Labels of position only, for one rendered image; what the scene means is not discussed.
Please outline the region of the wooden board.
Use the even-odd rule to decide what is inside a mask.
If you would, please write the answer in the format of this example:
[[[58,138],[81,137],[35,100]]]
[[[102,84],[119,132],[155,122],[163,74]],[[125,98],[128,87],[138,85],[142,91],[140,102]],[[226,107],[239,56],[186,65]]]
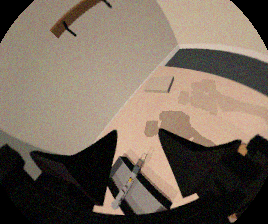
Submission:
[[[243,156],[246,155],[246,153],[248,152],[247,148],[246,148],[246,145],[247,144],[244,144],[244,145],[240,144],[240,148],[238,148],[239,153],[242,153]],[[236,216],[236,214],[234,213],[234,214],[232,214],[232,216],[230,214],[230,216],[228,216],[228,217],[235,217],[235,216]]]

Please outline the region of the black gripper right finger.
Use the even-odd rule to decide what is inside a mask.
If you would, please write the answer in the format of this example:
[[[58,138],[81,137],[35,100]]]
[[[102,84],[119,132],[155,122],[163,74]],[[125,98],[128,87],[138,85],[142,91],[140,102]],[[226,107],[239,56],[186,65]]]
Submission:
[[[166,159],[169,160],[171,171],[179,186],[182,198],[190,197],[195,193],[199,185],[205,183],[208,175],[215,171],[216,165],[224,157],[232,155],[232,152],[240,148],[240,140],[232,140],[230,143],[218,145],[218,147],[205,147],[194,141],[183,139],[181,136],[167,132],[159,128],[159,141],[165,151]]]

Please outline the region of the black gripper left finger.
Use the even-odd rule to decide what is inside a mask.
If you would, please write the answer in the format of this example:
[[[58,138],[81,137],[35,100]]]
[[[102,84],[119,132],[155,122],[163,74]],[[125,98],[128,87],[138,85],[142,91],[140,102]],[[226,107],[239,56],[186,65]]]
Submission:
[[[107,183],[117,151],[117,129],[102,136],[89,148],[82,149],[77,155],[53,155],[41,151],[30,151],[34,163],[41,172],[73,183],[95,205],[102,206],[105,201]]]

